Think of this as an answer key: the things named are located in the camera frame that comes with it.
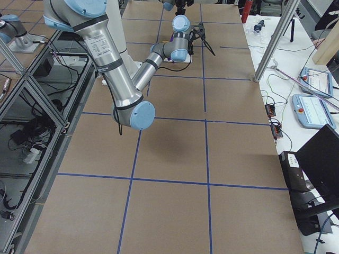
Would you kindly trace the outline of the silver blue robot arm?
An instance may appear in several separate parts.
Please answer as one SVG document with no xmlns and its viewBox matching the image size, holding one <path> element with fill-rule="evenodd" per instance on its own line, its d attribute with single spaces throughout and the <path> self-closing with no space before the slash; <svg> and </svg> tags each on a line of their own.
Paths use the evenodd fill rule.
<svg viewBox="0 0 339 254">
<path fill-rule="evenodd" d="M 19 17 L 14 14 L 1 16 L 1 39 L 6 44 L 12 40 L 19 48 L 26 48 L 32 45 L 28 32 Z"/>
<path fill-rule="evenodd" d="M 115 44 L 124 32 L 119 6 L 114 1 L 44 1 L 44 21 L 51 28 L 78 34 L 101 73 L 113 98 L 112 117 L 119 125 L 144 130 L 155 118 L 155 108 L 144 100 L 142 90 L 164 59 L 184 62 L 191 32 L 189 19 L 182 14 L 172 21 L 173 39 L 157 43 L 150 55 L 131 76 L 123 53 Z"/>
</svg>

